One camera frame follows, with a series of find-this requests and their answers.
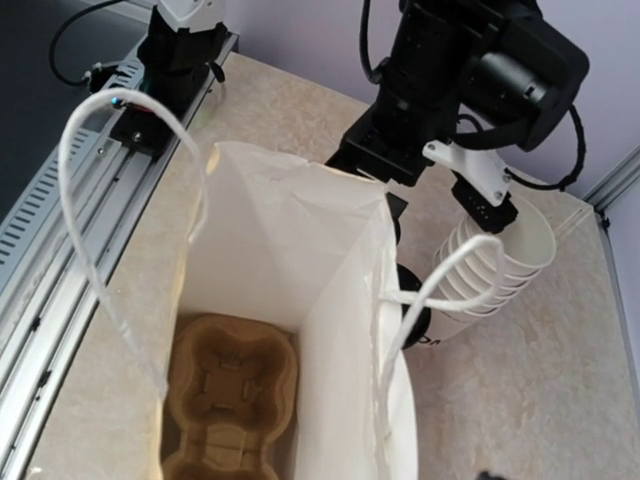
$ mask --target paper bag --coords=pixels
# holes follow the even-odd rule
[[[376,429],[377,375],[401,324],[385,187],[301,158],[219,143],[209,213],[187,261],[180,314],[215,312],[297,335],[300,377],[288,471],[298,480],[417,478],[404,359]]]

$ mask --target dark gray floor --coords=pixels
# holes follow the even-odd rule
[[[0,223],[60,139],[86,90],[49,71],[49,41],[87,4],[77,0],[0,0]],[[146,27],[107,12],[74,24],[58,48],[59,69],[79,78],[93,63],[123,58]]]

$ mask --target marble tabletop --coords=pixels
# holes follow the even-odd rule
[[[239,55],[190,131],[205,151],[238,140],[324,162],[365,105]],[[110,283],[152,357],[167,365],[198,192],[182,148]],[[402,263],[419,276],[463,217],[434,167],[391,189],[410,201]],[[549,219],[558,258],[521,297],[433,350],[407,353],[420,478],[640,478],[640,433],[609,273],[592,209],[561,193],[514,189]],[[162,406],[98,309],[31,466],[38,479],[161,478]]]

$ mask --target bag handle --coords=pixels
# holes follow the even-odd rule
[[[91,255],[87,250],[87,247],[78,228],[78,224],[75,218],[75,212],[73,209],[73,199],[71,195],[71,178],[69,176],[69,161],[71,159],[71,144],[73,143],[73,136],[76,131],[87,120],[89,115],[94,111],[103,108],[107,104],[111,104],[114,98],[119,98],[126,102],[131,102],[136,105],[140,105],[148,110],[151,110],[157,117],[163,120],[167,126],[173,130],[176,136],[185,144],[194,164],[196,165],[198,176],[202,183],[202,195],[203,206],[201,210],[201,217],[197,225],[193,229],[189,236],[189,242],[193,241],[200,234],[208,215],[209,202],[207,198],[206,189],[206,163],[202,156],[200,148],[195,143],[191,135],[187,133],[180,121],[171,113],[164,105],[157,100],[149,97],[148,95],[135,91],[128,90],[126,88],[113,88],[102,90],[91,95],[84,102],[82,102],[71,114],[67,125],[62,133],[62,139],[60,140],[60,146],[58,149],[58,178],[60,182],[60,205],[62,207],[62,214],[64,221],[69,230],[69,237],[76,251],[76,255],[79,259],[80,268],[84,271],[89,284],[95,291],[98,300],[102,304],[103,308],[107,312],[107,316],[111,319],[114,326],[122,335],[126,345],[131,350],[136,362],[142,368],[143,372],[147,374],[149,379],[153,382],[154,387],[157,390],[158,396],[161,400],[164,400],[167,396],[168,384],[162,369],[158,368],[146,349],[143,347],[139,337],[134,333],[131,328],[132,323],[128,318],[120,311],[116,305],[113,297],[107,290],[105,283],[98,273],[96,265],[91,259]]]
[[[444,277],[446,277],[453,268],[462,262],[467,255],[485,247],[495,249],[497,257],[497,272],[492,278],[491,287],[488,290],[470,300],[451,301],[429,298],[442,279],[444,279]],[[391,433],[388,407],[391,381],[393,380],[396,361],[402,352],[402,348],[405,345],[407,338],[413,331],[422,309],[424,307],[429,307],[443,311],[463,312],[465,310],[481,306],[488,300],[491,300],[498,293],[505,276],[505,269],[506,258],[504,255],[504,246],[502,241],[497,237],[490,235],[476,235],[438,265],[435,271],[424,282],[419,292],[387,292],[382,296],[383,300],[402,304],[410,303],[411,306],[402,321],[402,326],[400,327],[398,334],[391,343],[391,347],[389,348],[382,367],[381,376],[378,379],[378,398],[380,401],[377,404],[376,429],[379,439],[385,439]]]

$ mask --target stack of cups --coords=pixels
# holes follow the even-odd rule
[[[518,219],[496,235],[504,244],[506,276],[500,290],[483,306],[464,313],[434,312],[427,337],[431,345],[439,344],[484,317],[495,315],[511,299],[527,288],[556,255],[555,235],[549,222],[529,202],[513,196]],[[467,216],[453,231],[434,256],[434,268],[475,235],[484,234]],[[469,300],[491,287],[496,275],[495,250],[479,249],[467,255],[440,282],[436,297]]]

